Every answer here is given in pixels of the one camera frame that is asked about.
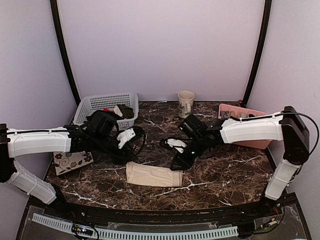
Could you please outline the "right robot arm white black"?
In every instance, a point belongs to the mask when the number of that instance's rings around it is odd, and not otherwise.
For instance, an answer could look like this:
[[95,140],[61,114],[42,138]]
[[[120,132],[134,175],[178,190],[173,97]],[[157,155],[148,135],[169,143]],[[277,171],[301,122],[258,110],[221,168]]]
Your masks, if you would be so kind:
[[173,171],[190,169],[196,158],[218,145],[249,141],[283,142],[282,160],[265,188],[265,198],[255,205],[255,213],[260,217],[266,217],[274,210],[274,201],[280,198],[311,154],[309,130],[301,114],[292,106],[264,116],[218,119],[210,125],[191,114],[178,128],[191,141],[186,144],[172,137],[164,141],[169,149],[177,150],[171,164]]

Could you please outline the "cream cotton boxer underwear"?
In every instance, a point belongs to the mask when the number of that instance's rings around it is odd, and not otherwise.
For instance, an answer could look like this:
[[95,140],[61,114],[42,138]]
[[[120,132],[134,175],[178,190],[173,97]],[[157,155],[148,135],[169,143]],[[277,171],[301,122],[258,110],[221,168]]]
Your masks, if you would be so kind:
[[183,171],[173,171],[166,167],[138,164],[133,161],[126,164],[128,184],[149,187],[181,187]]

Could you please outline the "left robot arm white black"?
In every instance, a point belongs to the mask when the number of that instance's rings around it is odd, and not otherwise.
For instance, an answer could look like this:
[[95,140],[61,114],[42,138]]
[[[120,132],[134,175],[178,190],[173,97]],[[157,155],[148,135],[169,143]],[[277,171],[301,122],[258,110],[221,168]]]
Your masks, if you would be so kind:
[[50,152],[79,153],[97,151],[125,160],[132,154],[128,143],[136,132],[134,128],[117,131],[112,127],[94,127],[89,123],[65,125],[52,129],[17,130],[0,126],[0,181],[15,186],[46,205],[60,218],[67,218],[70,206],[57,186],[45,182],[29,172],[15,158]]

